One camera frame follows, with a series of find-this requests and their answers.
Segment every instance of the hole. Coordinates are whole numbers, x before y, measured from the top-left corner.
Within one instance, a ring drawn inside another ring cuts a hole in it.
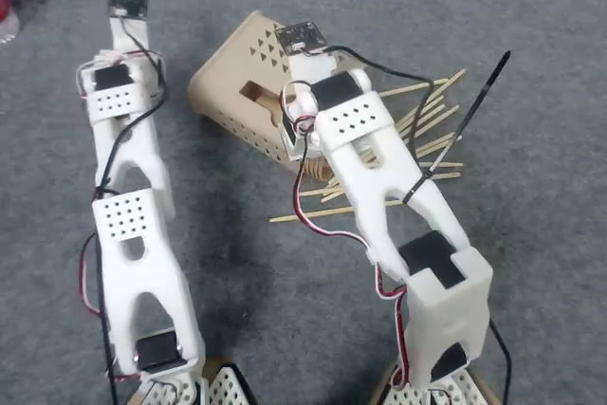
[[[265,89],[258,83],[248,81],[242,89],[240,89],[240,95],[247,97],[251,101],[255,101],[260,106],[264,107],[270,116],[272,125],[278,127],[281,123],[283,113],[281,112],[280,101],[278,95],[273,94],[269,90]]]
[[[165,332],[167,327],[173,327],[173,320],[164,309],[159,300],[152,293],[141,293],[137,298],[133,324],[135,334],[154,334]],[[171,393],[171,388],[164,390]]]

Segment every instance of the wire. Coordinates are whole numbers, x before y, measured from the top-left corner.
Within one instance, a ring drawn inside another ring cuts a hole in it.
[[[491,75],[487,79],[487,82],[485,83],[485,85],[483,85],[483,87],[481,88],[481,91],[476,96],[474,103],[472,104],[472,106],[470,107],[470,109],[468,110],[468,112],[466,113],[464,118],[462,119],[462,121],[459,123],[459,125],[455,129],[455,133],[451,137],[451,140],[447,143],[445,148],[441,151],[441,153],[438,155],[438,157],[434,160],[432,165],[430,165],[429,168],[427,168],[426,170],[423,171],[422,176],[414,183],[414,185],[411,187],[409,192],[403,198],[402,204],[407,204],[409,202],[409,200],[412,198],[412,196],[415,194],[415,192],[417,192],[417,190],[419,190],[419,188],[422,186],[422,184],[426,180],[428,180],[429,178],[432,177],[436,167],[445,158],[445,156],[447,155],[447,153],[449,152],[451,147],[453,147],[453,144],[455,144],[455,142],[462,136],[462,133],[464,133],[464,130],[468,126],[472,117],[476,114],[476,111],[481,106],[481,103],[487,96],[487,93],[489,92],[491,87],[493,87],[493,84],[497,80],[498,76],[500,76],[500,74],[502,73],[504,66],[510,59],[510,54],[511,54],[510,51],[506,51],[504,53],[504,55],[502,56],[502,59],[500,59],[500,62],[498,62],[498,64],[495,66],[495,68],[491,72]]]
[[[88,292],[86,289],[86,250],[88,248],[88,245],[90,244],[90,242],[93,240],[93,238],[95,236],[96,236],[95,232],[93,232],[91,235],[89,235],[86,238],[86,240],[84,241],[83,247],[80,250],[80,266],[78,268],[78,270],[79,270],[78,290],[80,292],[80,297],[81,297],[81,300],[83,301],[84,307],[86,307],[86,310],[91,312],[96,317],[99,317],[101,315],[101,313],[100,313],[99,309],[96,306],[94,306],[88,299]]]
[[[164,102],[166,101],[167,92],[168,92],[168,90],[166,88],[166,82],[164,80],[164,75],[162,74],[162,70],[161,70],[159,64],[157,64],[154,61],[154,59],[152,59],[152,56],[150,55],[150,52],[148,51],[148,49],[143,47],[141,42],[137,38],[135,38],[135,36],[133,36],[133,34],[131,34],[126,29],[126,25],[124,24],[124,20],[122,18],[120,18],[120,23],[122,24],[124,33],[133,41],[133,43],[145,55],[145,57],[148,59],[148,61],[152,65],[153,69],[156,71],[157,76],[158,76],[158,87],[159,87],[159,90],[161,91],[161,93],[160,93],[160,99],[153,107],[151,107],[145,113],[143,113],[140,116],[138,116],[137,118],[135,118],[132,122],[127,124],[120,131],[120,133],[118,133],[118,136],[116,137],[116,139],[114,140],[114,144],[112,145],[112,149],[110,150],[110,154],[107,158],[107,162],[105,163],[105,168],[104,168],[103,174],[101,176],[101,181],[100,181],[98,187],[96,188],[96,198],[100,198],[101,194],[108,190],[106,187],[110,181],[109,174],[112,169],[112,164],[114,163],[114,160],[116,159],[116,154],[118,153],[118,149],[122,143],[122,140],[126,137],[126,135],[131,130],[133,130],[133,128],[135,128],[135,126],[138,123],[140,123],[142,120],[145,120],[145,119],[149,118],[150,116],[152,116],[160,108],[160,106],[162,106],[164,104]]]
[[[359,236],[358,234],[355,234],[351,231],[345,231],[345,230],[336,230],[336,231],[325,230],[325,229],[319,227],[318,225],[316,225],[309,218],[307,218],[304,211],[302,210],[302,201],[300,200],[300,187],[302,184],[302,179],[304,177],[304,165],[305,165],[305,158],[307,157],[307,149],[308,149],[308,144],[307,144],[308,136],[309,136],[309,133],[304,133],[304,135],[303,135],[303,147],[304,147],[303,154],[302,154],[302,159],[300,161],[300,168],[299,168],[299,171],[297,172],[297,177],[295,178],[295,184],[293,185],[293,209],[295,210],[295,214],[302,221],[302,223],[304,225],[306,225],[308,228],[310,228],[317,234],[320,234],[321,236],[349,237],[350,239],[354,239],[355,241],[358,241],[361,244],[363,244],[366,249],[369,249],[369,244],[367,243],[367,241],[364,240],[364,238],[362,236]]]
[[[304,81],[304,80],[293,80],[293,81],[289,81],[287,83],[285,83],[285,85],[283,85],[283,89],[281,90],[280,93],[280,101],[281,101],[281,110],[283,111],[283,114],[286,116],[287,119],[289,119],[289,121],[291,123],[294,123],[295,120],[293,118],[291,118],[291,115],[288,114],[288,110],[286,109],[286,88],[288,86],[290,86],[291,84],[305,84],[308,87],[310,87],[312,84],[310,84],[308,81]]]
[[[105,367],[107,378],[110,383],[112,403],[118,405],[118,393],[116,391],[116,378],[114,376],[114,361],[112,359],[110,334],[107,324],[107,312],[105,310],[105,292],[103,290],[103,255],[101,255],[101,243],[99,236],[95,236],[95,256],[97,257],[97,288],[99,293],[99,312],[101,317],[101,332],[103,334],[103,351],[105,353]]]
[[[396,344],[398,346],[398,366],[390,376],[390,386],[397,390],[405,387],[409,382],[409,358],[407,356],[407,345],[405,343],[405,329],[402,323],[402,300],[407,294],[407,286],[397,286],[391,291],[383,289],[383,279],[381,268],[376,263],[376,293],[380,299],[386,301],[395,301],[395,330]]]
[[[343,45],[327,46],[326,48],[322,49],[321,51],[314,52],[314,53],[306,52],[305,54],[308,56],[315,56],[315,55],[334,52],[334,51],[341,51],[341,52],[350,54],[352,57],[354,57],[358,61],[362,62],[363,64],[371,66],[372,68],[375,68],[375,69],[382,71],[384,73],[387,73],[389,75],[398,76],[399,78],[406,78],[408,80],[413,80],[413,81],[420,81],[422,83],[428,84],[428,88],[424,92],[422,100],[419,103],[419,105],[417,106],[417,109],[415,110],[414,118],[411,122],[411,130],[409,131],[409,137],[408,137],[409,150],[411,151],[411,155],[413,156],[415,162],[417,163],[418,162],[417,152],[415,151],[415,135],[417,133],[417,124],[419,123],[419,118],[421,116],[421,112],[424,109],[424,106],[426,105],[426,103],[428,102],[428,99],[430,98],[430,95],[434,91],[434,81],[432,79],[426,78],[424,76],[417,76],[412,73],[405,73],[403,71],[392,70],[392,68],[390,68],[386,65],[378,64],[376,62],[370,61],[369,59],[361,56],[354,49],[352,49],[351,47],[348,47],[348,46],[343,46]]]
[[[491,332],[495,336],[495,340],[497,340],[502,352],[504,353],[504,358],[506,358],[506,381],[504,383],[504,395],[502,397],[502,405],[508,405],[508,398],[510,396],[510,383],[512,381],[512,357],[510,356],[510,352],[502,339],[502,335],[497,330],[497,326],[492,319],[489,319],[489,327],[491,328]]]

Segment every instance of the wooden stick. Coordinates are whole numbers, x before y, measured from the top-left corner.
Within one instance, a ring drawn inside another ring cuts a hole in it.
[[[397,206],[399,204],[402,204],[402,201],[398,200],[394,200],[394,201],[386,201],[385,205],[388,206]],[[354,212],[354,208],[352,206],[348,206],[346,208],[336,208],[336,209],[325,209],[323,211],[315,211],[315,212],[306,212],[305,216],[307,218],[314,218],[314,217],[323,217],[325,215],[335,215],[337,213],[351,213]],[[299,220],[297,218],[297,215],[283,215],[282,217],[274,217],[274,218],[270,218],[268,221],[269,223],[279,223],[279,222],[292,222],[295,220]]]
[[[444,84],[448,81],[447,78],[441,78],[440,80],[434,80],[435,85]],[[418,89],[423,89],[424,87],[428,87],[428,83],[420,83],[407,85],[405,87],[399,87],[397,89],[384,90],[383,92],[379,92],[380,97],[391,97],[397,94],[405,94],[407,92],[414,92]]]

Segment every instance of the white plastic part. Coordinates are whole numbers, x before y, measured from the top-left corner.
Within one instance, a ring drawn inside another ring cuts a hole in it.
[[[200,397],[197,395],[195,383],[187,374],[172,376],[168,380],[161,381],[143,380],[128,405],[208,405],[209,403],[209,387],[204,378],[199,384]]]
[[[112,29],[112,38],[114,40],[114,49],[118,51],[134,51],[138,47],[133,40],[124,32],[126,28],[141,45],[148,49],[148,26],[145,21],[139,19],[123,19],[124,27],[120,18],[110,18],[110,28]]]
[[[209,405],[249,405],[238,376],[231,367],[222,367],[209,387]]]
[[[380,405],[431,405],[431,396],[436,405],[488,405],[476,383],[463,370],[432,385],[432,390],[418,390],[411,385],[397,391],[390,389]]]
[[[377,92],[366,92],[350,101],[321,111],[316,117],[322,153],[355,208],[357,226],[370,248],[372,263],[379,263],[393,279],[409,277],[407,265],[388,233],[384,201],[402,199],[421,177],[394,121]],[[379,165],[369,169],[360,159],[355,142],[371,145]],[[433,230],[441,231],[456,249],[469,240],[436,185],[428,180],[414,194],[410,206]]]
[[[432,368],[452,345],[461,343],[468,360],[478,358],[483,351],[493,270],[473,247],[456,251],[451,260],[465,280],[449,289],[429,268],[407,281],[409,321],[405,340],[409,362],[414,366],[409,379],[418,388],[432,382]]]
[[[86,97],[86,105],[95,137],[98,162],[95,181],[99,185],[118,134],[126,124],[151,107],[150,97],[142,84],[131,83],[91,92]],[[140,168],[150,181],[165,217],[175,218],[169,173],[160,158],[152,116],[140,121],[132,129],[131,137],[120,145],[109,174],[110,187],[120,190],[127,171],[133,167]]]
[[[103,280],[112,342],[121,371],[134,374],[135,316],[138,298],[153,294],[173,320],[181,356],[204,361],[204,343],[197,330],[190,291],[171,251],[162,212],[151,189],[94,201],[93,213],[103,252]],[[143,255],[129,259],[125,241],[140,237]]]

